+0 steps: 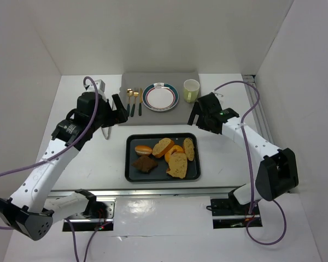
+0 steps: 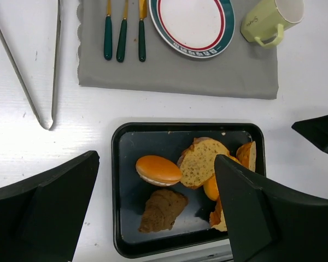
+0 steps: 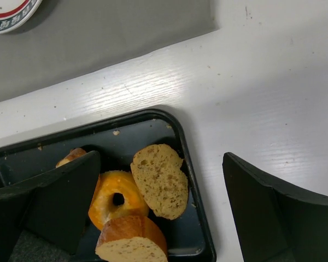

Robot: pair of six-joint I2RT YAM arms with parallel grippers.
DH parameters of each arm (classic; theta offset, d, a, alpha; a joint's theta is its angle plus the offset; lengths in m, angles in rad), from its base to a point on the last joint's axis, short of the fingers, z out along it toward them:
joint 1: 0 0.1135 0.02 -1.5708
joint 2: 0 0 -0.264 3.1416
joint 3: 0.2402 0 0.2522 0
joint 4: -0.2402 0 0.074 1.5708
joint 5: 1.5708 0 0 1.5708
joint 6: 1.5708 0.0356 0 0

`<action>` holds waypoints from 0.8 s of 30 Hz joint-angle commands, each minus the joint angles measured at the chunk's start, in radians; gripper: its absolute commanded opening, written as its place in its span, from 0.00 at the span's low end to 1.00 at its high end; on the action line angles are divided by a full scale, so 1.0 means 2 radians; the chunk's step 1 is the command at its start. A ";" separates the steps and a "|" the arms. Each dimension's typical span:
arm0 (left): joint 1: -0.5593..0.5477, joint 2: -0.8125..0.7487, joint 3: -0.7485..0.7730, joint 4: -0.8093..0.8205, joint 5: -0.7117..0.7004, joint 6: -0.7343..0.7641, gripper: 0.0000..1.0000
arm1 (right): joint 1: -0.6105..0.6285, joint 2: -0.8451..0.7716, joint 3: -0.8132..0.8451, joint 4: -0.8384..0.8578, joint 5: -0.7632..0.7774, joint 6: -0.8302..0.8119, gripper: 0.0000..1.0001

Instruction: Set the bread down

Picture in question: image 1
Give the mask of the baguette slice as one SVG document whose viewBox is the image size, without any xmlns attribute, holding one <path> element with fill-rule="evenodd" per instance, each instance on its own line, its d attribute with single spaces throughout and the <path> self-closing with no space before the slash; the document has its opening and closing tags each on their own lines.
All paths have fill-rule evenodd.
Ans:
<svg viewBox="0 0 328 262">
<path fill-rule="evenodd" d="M 164 156 L 172 147 L 174 146 L 174 141 L 170 138 L 161 139 L 153 148 L 152 155 L 155 158 L 161 158 Z"/>
</svg>

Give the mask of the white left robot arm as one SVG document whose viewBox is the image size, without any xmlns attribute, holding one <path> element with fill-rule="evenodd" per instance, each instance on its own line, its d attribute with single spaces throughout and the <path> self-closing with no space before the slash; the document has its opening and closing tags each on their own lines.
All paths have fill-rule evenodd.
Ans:
<svg viewBox="0 0 328 262">
<path fill-rule="evenodd" d="M 112 99 L 115 109 L 98 92 L 84 92 L 78 97 L 77 107 L 57 124 L 43 158 L 30 167 L 28 178 L 9 198 L 0 198 L 0 218 L 5 229 L 37 241 L 58 221 L 77 213 L 92 217 L 107 208 L 84 189 L 55 200 L 48 200 L 48 195 L 96 130 L 127 121 L 119 95 L 112 95 Z"/>
</svg>

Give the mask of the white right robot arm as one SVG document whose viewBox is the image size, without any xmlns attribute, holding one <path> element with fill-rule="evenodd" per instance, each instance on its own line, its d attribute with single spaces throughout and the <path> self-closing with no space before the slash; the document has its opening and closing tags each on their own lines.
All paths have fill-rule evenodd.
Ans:
<svg viewBox="0 0 328 262">
<path fill-rule="evenodd" d="M 205 131 L 221 134 L 250 156 L 252 171 L 256 172 L 251 182 L 233 190 L 229 198 L 239 205 L 264 199 L 272 201 L 298 186 L 296 157 L 289 149 L 281 149 L 268 142 L 242 122 L 233 109 L 223 109 L 214 93 L 205 95 L 194 103 L 188 125 L 196 125 Z"/>
</svg>

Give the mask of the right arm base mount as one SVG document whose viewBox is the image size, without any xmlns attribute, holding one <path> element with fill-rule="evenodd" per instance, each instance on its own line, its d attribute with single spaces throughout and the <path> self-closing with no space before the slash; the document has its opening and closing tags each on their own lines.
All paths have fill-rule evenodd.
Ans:
<svg viewBox="0 0 328 262">
<path fill-rule="evenodd" d="M 233 196 L 234 191 L 225 198 L 213 198 L 206 207 L 212 214 L 214 229 L 262 227 L 259 207 L 256 205 L 251 214 L 248 213 L 250 204 L 241 205 Z"/>
</svg>

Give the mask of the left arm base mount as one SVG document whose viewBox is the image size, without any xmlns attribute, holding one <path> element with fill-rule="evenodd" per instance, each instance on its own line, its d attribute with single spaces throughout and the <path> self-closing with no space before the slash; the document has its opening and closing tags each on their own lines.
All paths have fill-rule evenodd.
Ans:
<svg viewBox="0 0 328 262">
<path fill-rule="evenodd" d="M 75 192 L 87 199 L 86 209 L 67 218 L 72 227 L 64 220 L 62 231 L 72 231 L 72 228 L 76 232 L 113 231 L 115 201 L 100 201 L 94 194 L 84 189 Z"/>
</svg>

